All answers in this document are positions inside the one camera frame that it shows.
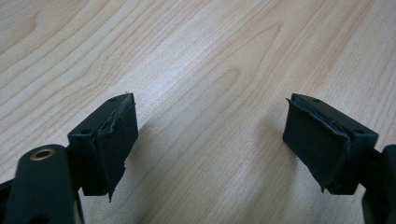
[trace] wood grain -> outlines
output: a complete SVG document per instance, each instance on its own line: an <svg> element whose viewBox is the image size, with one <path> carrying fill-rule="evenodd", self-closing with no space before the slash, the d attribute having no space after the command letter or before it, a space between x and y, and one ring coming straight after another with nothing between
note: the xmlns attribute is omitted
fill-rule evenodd
<svg viewBox="0 0 396 224"><path fill-rule="evenodd" d="M395 143L394 0L0 2L0 181L104 100L139 139L87 223L363 223L282 142L293 92Z"/></svg>

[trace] black plastic part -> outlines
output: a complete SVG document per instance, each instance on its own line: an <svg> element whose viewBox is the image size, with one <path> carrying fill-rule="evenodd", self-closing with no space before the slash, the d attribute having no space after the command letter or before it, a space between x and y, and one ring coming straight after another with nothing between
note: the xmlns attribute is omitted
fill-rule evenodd
<svg viewBox="0 0 396 224"><path fill-rule="evenodd" d="M85 195L111 195L124 173L123 165L137 139L134 96L114 97L67 135L72 156L80 161Z"/></svg>
<svg viewBox="0 0 396 224"><path fill-rule="evenodd" d="M0 223L3 223L6 215L7 202L11 192L13 180L8 180L0 185Z"/></svg>
<svg viewBox="0 0 396 224"><path fill-rule="evenodd" d="M353 194L378 134L318 99L293 94L283 140L331 194Z"/></svg>
<svg viewBox="0 0 396 224"><path fill-rule="evenodd" d="M83 223L64 147L38 147L21 157L5 223Z"/></svg>

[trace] screw hole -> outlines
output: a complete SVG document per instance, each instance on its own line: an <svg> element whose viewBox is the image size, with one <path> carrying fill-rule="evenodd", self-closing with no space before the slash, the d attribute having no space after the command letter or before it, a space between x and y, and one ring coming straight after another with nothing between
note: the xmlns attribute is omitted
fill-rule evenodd
<svg viewBox="0 0 396 224"><path fill-rule="evenodd" d="M30 159L32 161L42 161L48 157L51 157L54 153L55 150L53 150L52 148L44 148L32 154Z"/></svg>
<svg viewBox="0 0 396 224"><path fill-rule="evenodd" d="M90 133L91 129L84 129L81 131L82 134Z"/></svg>
<svg viewBox="0 0 396 224"><path fill-rule="evenodd" d="M357 129L357 130L355 130L355 133L364 134L365 132L363 130Z"/></svg>

